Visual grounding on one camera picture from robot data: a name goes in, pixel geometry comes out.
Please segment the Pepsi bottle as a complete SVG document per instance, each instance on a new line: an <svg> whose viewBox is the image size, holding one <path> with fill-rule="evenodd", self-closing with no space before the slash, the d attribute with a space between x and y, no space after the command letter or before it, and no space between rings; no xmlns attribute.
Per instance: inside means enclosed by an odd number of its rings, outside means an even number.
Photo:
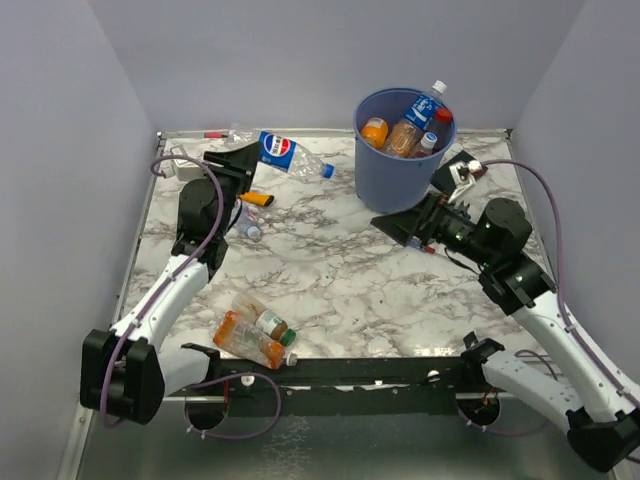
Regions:
<svg viewBox="0 0 640 480"><path fill-rule="evenodd" d="M227 133L226 148L236 150L257 144L259 161L300 181L330 179L335 171L318 155L296 141L269 130L249 129L233 124Z"/></svg>

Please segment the small orange juice bottle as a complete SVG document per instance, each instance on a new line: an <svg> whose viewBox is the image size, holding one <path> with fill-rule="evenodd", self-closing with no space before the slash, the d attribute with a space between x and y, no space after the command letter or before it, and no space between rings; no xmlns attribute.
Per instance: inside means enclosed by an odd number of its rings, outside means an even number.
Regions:
<svg viewBox="0 0 640 480"><path fill-rule="evenodd" d="M381 151L387 155L407 158L423 135L423 130L411 121L402 119L396 123Z"/></svg>

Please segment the clear bottle white cap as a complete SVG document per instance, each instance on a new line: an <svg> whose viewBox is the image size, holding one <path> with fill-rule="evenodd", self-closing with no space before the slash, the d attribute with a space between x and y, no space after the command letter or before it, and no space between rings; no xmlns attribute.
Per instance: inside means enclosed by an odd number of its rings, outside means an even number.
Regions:
<svg viewBox="0 0 640 480"><path fill-rule="evenodd" d="M409 157L415 159L431 156L437 140L438 137L435 133L426 132L421 140L412 148Z"/></svg>

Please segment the red cap tea bottle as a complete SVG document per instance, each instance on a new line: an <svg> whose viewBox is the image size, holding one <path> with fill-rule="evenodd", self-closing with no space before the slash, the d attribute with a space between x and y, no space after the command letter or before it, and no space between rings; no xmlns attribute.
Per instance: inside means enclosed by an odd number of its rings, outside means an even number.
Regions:
<svg viewBox="0 0 640 480"><path fill-rule="evenodd" d="M427 128L429 133L433 133L437 137L434 150L441 150L447 144L452 120L453 115L449 109L445 107L436 109Z"/></svg>

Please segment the blue label water bottle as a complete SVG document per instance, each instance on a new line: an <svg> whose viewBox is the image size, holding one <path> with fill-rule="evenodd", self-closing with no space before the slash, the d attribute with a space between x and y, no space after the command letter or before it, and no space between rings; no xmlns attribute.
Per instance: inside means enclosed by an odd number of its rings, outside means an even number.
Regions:
<svg viewBox="0 0 640 480"><path fill-rule="evenodd" d="M437 80L427 93L421 93L405 111L403 119L425 131L438 108L443 106L447 84Z"/></svg>

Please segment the orange bottle front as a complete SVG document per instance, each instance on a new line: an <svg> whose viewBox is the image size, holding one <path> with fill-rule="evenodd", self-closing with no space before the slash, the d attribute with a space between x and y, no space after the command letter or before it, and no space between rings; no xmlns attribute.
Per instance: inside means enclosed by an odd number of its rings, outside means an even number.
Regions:
<svg viewBox="0 0 640 480"><path fill-rule="evenodd" d="M370 118L360 130L363 140L372 148L380 150L389 134L387 122L379 117Z"/></svg>

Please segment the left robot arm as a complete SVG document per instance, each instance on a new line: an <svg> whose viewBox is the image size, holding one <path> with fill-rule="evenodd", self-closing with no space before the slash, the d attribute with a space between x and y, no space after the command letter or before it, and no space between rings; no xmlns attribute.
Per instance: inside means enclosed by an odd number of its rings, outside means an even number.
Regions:
<svg viewBox="0 0 640 480"><path fill-rule="evenodd" d="M187 345L160 354L183 310L220 269L239 195L249 191L260 158L257 142L196 160L202 174L180 192L176 238L161 275L142 299L81 348L80 403L103 425L148 424L165 396L185 387L206 395L220 385L213 349Z"/></svg>

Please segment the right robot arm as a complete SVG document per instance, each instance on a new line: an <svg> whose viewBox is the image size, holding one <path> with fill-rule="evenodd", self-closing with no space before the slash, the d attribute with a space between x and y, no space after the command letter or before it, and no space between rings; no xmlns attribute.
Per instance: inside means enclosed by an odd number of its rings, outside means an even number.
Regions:
<svg viewBox="0 0 640 480"><path fill-rule="evenodd" d="M473 222L463 206L429 193L413 208L372 225L401 245L439 243L480 268L487 297L543 347L564 375L556 381L498 342L467 341L461 383L506 391L561 430L577 456L607 473L639 447L639 386L620 371L560 300L558 287L524 251L532 233L523 208L494 198Z"/></svg>

